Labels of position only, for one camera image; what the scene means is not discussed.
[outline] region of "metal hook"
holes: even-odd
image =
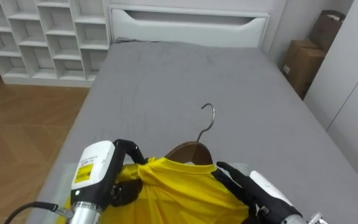
[[[206,106],[208,106],[208,105],[210,105],[210,106],[212,107],[212,121],[211,121],[211,124],[209,124],[208,128],[206,128],[206,129],[204,129],[204,130],[202,130],[202,131],[200,132],[200,134],[198,135],[198,138],[197,138],[197,142],[200,140],[201,135],[202,135],[204,132],[206,132],[206,131],[208,131],[209,129],[212,128],[212,125],[213,125],[214,122],[215,122],[215,108],[214,108],[214,106],[213,106],[211,103],[205,104],[203,107],[201,107],[201,109],[204,109],[204,108],[205,108]]]

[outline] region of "cardboard box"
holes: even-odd
[[[310,40],[293,40],[291,41],[290,47],[287,50],[285,55],[284,64],[282,66],[282,73],[285,77],[288,78],[291,68],[293,67],[292,63],[294,62],[294,57],[296,53],[303,47],[318,49],[318,46]]]
[[[345,18],[344,14],[337,11],[322,11],[309,34],[309,39],[328,52]]]
[[[306,96],[326,52],[308,40],[293,40],[285,57],[283,72],[300,98]]]

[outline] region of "wooden hanger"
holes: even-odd
[[[197,141],[188,141],[183,144],[180,144],[176,148],[172,149],[172,151],[170,151],[165,156],[165,158],[180,163],[192,162],[195,165],[213,164],[211,153],[209,152],[208,148],[204,144],[199,142],[201,135],[211,129],[212,125],[215,122],[215,108],[211,103],[205,104],[201,109],[204,109],[208,105],[212,107],[212,121],[208,128],[200,132]]]

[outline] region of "yellow shirt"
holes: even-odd
[[[241,223],[248,206],[216,180],[215,171],[215,165],[181,164],[164,157],[151,158],[146,165],[125,165],[117,181],[140,178],[142,191],[128,205],[109,206],[100,224]],[[57,223],[64,224],[64,219]]]

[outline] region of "cable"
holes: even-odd
[[[10,224],[11,221],[14,219],[14,217],[19,214],[21,211],[27,209],[27,208],[43,208],[46,210],[50,210],[52,212],[55,212],[59,206],[54,203],[47,203],[47,202],[31,202],[27,203],[25,205],[20,206],[17,208],[12,214],[5,220],[4,224]]]

